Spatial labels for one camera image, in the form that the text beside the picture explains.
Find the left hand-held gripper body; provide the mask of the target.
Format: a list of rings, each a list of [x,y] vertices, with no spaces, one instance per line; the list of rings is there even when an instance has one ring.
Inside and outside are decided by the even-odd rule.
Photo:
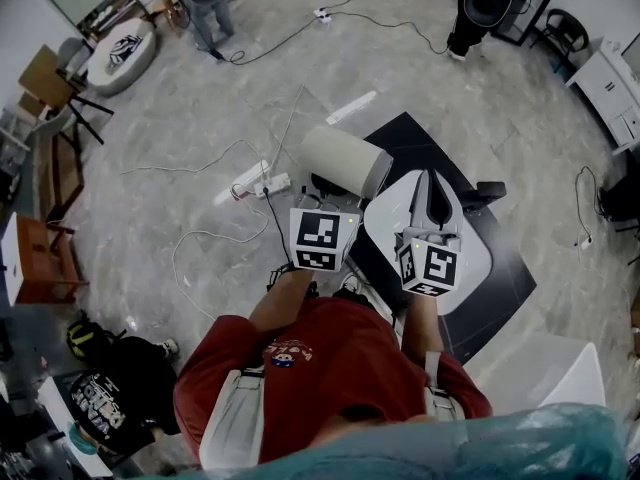
[[[312,174],[289,214],[289,249],[295,268],[338,272],[361,225],[361,198]]]

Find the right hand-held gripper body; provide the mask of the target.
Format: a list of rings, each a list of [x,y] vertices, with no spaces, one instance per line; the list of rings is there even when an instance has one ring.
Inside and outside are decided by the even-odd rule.
[[[459,285],[462,226],[418,228],[395,233],[395,264],[404,291],[440,297]]]

